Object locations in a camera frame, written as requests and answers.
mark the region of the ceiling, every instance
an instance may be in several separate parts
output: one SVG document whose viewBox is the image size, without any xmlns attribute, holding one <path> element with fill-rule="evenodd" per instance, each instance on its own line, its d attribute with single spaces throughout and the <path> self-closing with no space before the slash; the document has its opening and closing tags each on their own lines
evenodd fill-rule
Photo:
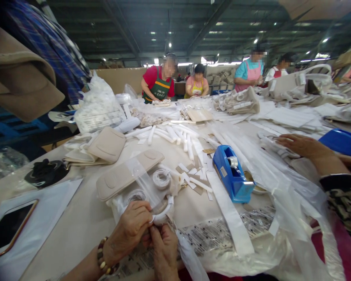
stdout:
<svg viewBox="0 0 351 281">
<path fill-rule="evenodd" d="M 336 56 L 351 47 L 351 12 L 337 20 L 297 21 L 300 17 L 292 20 L 276 0 L 47 2 L 90 62 L 106 58 L 143 65 L 167 52 L 180 61 L 218 53 L 220 61 L 237 61 L 255 39 L 268 40 L 271 55 L 291 51 L 302 59 L 318 52 Z"/>
</svg>

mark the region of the plaid shirt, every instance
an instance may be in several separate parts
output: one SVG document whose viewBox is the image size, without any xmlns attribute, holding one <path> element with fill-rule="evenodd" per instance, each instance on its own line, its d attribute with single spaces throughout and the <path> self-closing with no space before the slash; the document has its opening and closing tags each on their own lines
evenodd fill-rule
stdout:
<svg viewBox="0 0 351 281">
<path fill-rule="evenodd" d="M 83 98 L 79 91 L 84 81 L 89 80 L 90 71 L 65 30 L 22 0 L 6 1 L 2 8 L 6 16 L 18 25 L 21 36 L 32 45 L 31 49 L 36 50 L 67 83 L 70 104 L 77 104 L 78 99 Z"/>
</svg>

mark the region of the beaded bracelet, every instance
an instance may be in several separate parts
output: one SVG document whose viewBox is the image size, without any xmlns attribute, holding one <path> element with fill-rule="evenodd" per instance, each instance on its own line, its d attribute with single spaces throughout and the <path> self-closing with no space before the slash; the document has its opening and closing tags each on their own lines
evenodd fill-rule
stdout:
<svg viewBox="0 0 351 281">
<path fill-rule="evenodd" d="M 98 246 L 97 249 L 97 265 L 100 267 L 100 269 L 102 271 L 105 272 L 105 275 L 112 275 L 113 273 L 115 273 L 117 271 L 117 269 L 120 267 L 120 263 L 116 263 L 114 266 L 112 267 L 108 267 L 104 261 L 104 257 L 103 257 L 103 246 L 105 241 L 108 239 L 108 237 L 104 237 L 101 241 L 100 244 Z"/>
</svg>

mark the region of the yellow apron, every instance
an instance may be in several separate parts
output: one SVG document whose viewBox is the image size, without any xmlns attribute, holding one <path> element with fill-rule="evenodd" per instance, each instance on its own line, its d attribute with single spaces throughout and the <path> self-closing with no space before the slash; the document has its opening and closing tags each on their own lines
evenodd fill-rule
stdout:
<svg viewBox="0 0 351 281">
<path fill-rule="evenodd" d="M 201 94 L 203 93 L 203 82 L 204 78 L 202 80 L 202 86 L 197 87 L 196 81 L 194 80 L 194 86 L 192 87 L 192 93 L 194 94 L 193 96 L 201 96 Z M 190 98 L 190 96 L 188 94 L 184 94 L 184 98 Z"/>
</svg>

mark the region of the person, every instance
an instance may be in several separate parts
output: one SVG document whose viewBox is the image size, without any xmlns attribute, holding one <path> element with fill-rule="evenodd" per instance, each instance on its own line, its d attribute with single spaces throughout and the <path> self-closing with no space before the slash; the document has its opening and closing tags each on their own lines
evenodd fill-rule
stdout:
<svg viewBox="0 0 351 281">
<path fill-rule="evenodd" d="M 174 96 L 173 74 L 176 72 L 177 57 L 174 53 L 168 53 L 164 56 L 162 66 L 151 66 L 143 74 L 142 96 L 145 103 L 152 101 L 162 101 Z"/>
<path fill-rule="evenodd" d="M 255 87 L 262 84 L 262 72 L 264 66 L 261 58 L 265 50 L 257 45 L 252 51 L 250 58 L 243 61 L 235 72 L 235 90 L 241 92 L 249 86 Z"/>
<path fill-rule="evenodd" d="M 177 236 L 166 224 L 159 231 L 150 223 L 152 215 L 149 202 L 133 201 L 122 214 L 113 233 L 73 268 L 62 281 L 96 281 L 104 274 L 115 272 L 119 262 L 139 244 L 149 229 L 150 239 L 145 246 L 154 248 L 154 267 L 157 281 L 179 281 L 177 270 Z"/>
<path fill-rule="evenodd" d="M 280 57 L 279 63 L 276 66 L 273 66 L 269 69 L 266 77 L 265 82 L 269 82 L 278 77 L 282 77 L 288 75 L 286 69 L 293 63 L 293 54 L 286 53 Z"/>
<path fill-rule="evenodd" d="M 209 85 L 207 79 L 204 78 L 205 67 L 203 64 L 195 66 L 195 74 L 186 81 L 186 94 L 184 98 L 192 96 L 205 96 L 208 94 Z"/>
<path fill-rule="evenodd" d="M 328 196 L 328 204 L 351 236 L 351 173 L 343 163 L 351 157 L 337 156 L 315 139 L 296 134 L 279 136 L 277 143 L 308 158 L 321 176 L 320 184 Z"/>
</svg>

